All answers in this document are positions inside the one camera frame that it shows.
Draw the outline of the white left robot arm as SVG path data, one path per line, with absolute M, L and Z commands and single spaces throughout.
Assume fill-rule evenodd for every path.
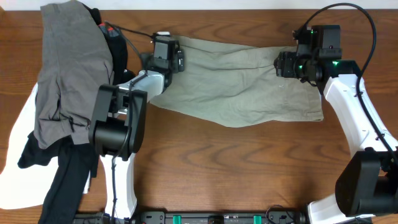
M 134 158 L 144 138 L 147 103 L 161 95 L 172 76 L 185 69 L 185 56 L 178 50 L 169 67 L 160 69 L 158 59 L 147 55 L 138 76 L 118 85 L 101 85 L 96 97 L 89 141 L 103 163 L 108 223 L 129 223 L 137 206 L 134 193 Z

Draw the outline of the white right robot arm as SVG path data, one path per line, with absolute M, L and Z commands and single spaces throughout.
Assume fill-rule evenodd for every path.
M 308 223 L 353 223 L 397 213 L 397 140 L 375 110 L 353 60 L 319 60 L 281 52 L 278 77 L 315 82 L 343 128 L 351 160 L 334 194 L 307 205 Z

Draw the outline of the khaki shorts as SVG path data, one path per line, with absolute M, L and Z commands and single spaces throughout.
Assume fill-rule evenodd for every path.
M 318 90 L 276 75 L 274 60 L 295 47 L 251 47 L 178 36 L 185 70 L 150 102 L 218 123 L 242 128 L 267 121 L 321 121 Z

